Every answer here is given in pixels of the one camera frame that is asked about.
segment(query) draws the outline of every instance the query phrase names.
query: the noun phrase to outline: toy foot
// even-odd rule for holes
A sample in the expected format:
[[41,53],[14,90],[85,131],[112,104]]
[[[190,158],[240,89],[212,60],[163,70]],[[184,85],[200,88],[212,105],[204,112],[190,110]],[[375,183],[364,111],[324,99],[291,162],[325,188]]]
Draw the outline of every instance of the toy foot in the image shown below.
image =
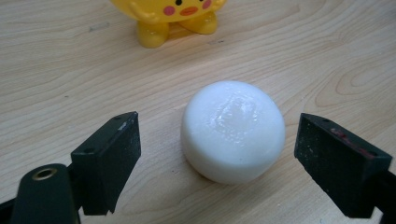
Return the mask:
[[216,14],[212,11],[190,20],[180,21],[178,24],[187,30],[201,35],[211,35],[218,28]]
[[137,22],[137,36],[140,44],[148,49],[155,49],[161,46],[169,34],[168,23],[147,24],[142,21]]

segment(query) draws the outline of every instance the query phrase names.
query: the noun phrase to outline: white rounded block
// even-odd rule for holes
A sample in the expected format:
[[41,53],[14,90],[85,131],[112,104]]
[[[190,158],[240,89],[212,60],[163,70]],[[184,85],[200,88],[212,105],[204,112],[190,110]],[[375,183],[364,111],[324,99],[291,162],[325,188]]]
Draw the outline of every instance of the white rounded block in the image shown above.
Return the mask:
[[196,93],[181,125],[183,150],[202,175],[223,184],[262,175],[285,144],[285,123],[273,100],[239,81],[221,81]]

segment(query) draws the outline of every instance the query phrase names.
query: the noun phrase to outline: yellow toy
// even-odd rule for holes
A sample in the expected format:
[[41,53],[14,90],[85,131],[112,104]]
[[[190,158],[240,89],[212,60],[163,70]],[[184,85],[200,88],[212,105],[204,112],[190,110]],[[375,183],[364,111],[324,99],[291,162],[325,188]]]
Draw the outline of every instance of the yellow toy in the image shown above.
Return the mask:
[[169,22],[202,35],[213,34],[218,26],[215,11],[226,0],[111,0],[124,14],[137,20],[142,46],[157,48],[169,34]]

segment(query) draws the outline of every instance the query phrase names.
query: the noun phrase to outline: white object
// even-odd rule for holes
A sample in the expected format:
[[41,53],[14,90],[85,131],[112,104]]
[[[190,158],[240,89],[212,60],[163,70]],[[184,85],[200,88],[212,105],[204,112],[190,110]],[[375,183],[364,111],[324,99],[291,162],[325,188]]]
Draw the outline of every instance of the white object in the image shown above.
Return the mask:
[[246,183],[275,163],[285,143],[285,123],[260,89],[221,81],[192,97],[181,141],[187,160],[202,175],[223,184]]

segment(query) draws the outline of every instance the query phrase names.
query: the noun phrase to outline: wooden table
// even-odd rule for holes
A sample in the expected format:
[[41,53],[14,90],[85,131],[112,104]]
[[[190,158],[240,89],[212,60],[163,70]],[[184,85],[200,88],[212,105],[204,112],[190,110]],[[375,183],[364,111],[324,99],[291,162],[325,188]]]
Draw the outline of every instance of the wooden table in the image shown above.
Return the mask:
[[[30,170],[69,164],[108,119],[137,111],[142,157],[116,212],[83,223],[378,223],[376,209],[344,217],[293,150],[305,112],[396,155],[396,2],[229,0],[218,18],[213,35],[174,24],[144,49],[106,0],[1,1],[0,202]],[[276,164],[245,185],[200,176],[180,145],[186,103],[225,79],[267,92],[287,125]]]

